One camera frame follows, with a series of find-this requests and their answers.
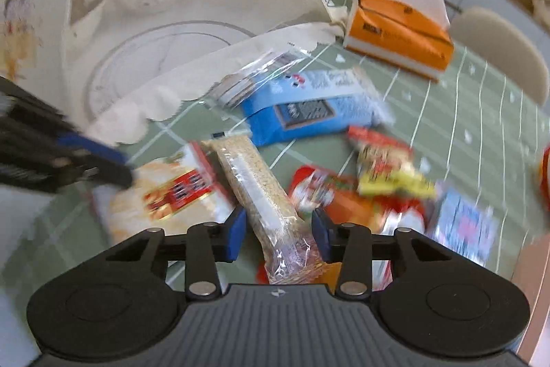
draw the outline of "orange tissue package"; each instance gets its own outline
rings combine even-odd
[[[344,46],[434,80],[454,52],[444,28],[398,0],[355,0]]]

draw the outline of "beige chair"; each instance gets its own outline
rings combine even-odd
[[[449,34],[515,81],[539,105],[548,98],[548,67],[541,53],[513,24],[473,7],[453,19]]]

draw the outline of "round table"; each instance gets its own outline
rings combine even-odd
[[[351,0],[328,2],[349,5]],[[416,166],[431,180],[451,183],[480,208],[493,209],[500,227],[487,268],[511,278],[521,248],[548,229],[533,173],[550,137],[549,118],[515,83],[460,45],[439,83],[338,43],[320,44],[296,69],[353,66],[365,70],[388,102],[396,122],[387,133],[412,145]],[[148,125],[139,143],[120,147],[134,166],[175,154],[188,141],[246,126],[239,112],[223,120],[198,101],[185,102],[175,117]],[[269,145],[260,153],[284,188],[304,164],[355,173],[356,153],[344,134]],[[86,186],[72,185],[37,218],[34,233],[23,239],[0,277],[22,320],[34,290],[108,247],[96,214],[106,206],[94,205]],[[222,282],[254,282],[260,260],[259,243],[250,234],[236,262],[219,263]],[[174,264],[167,282],[181,289],[183,272],[182,263]]]

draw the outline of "transparent plastic packaging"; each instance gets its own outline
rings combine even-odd
[[[218,154],[229,185],[246,208],[269,282],[308,283],[320,275],[324,263],[309,224],[298,216],[250,139],[230,136],[204,144]]]
[[[226,75],[205,94],[210,106],[235,108],[270,80],[280,77],[306,58],[306,52],[296,48],[271,49],[239,71]]]

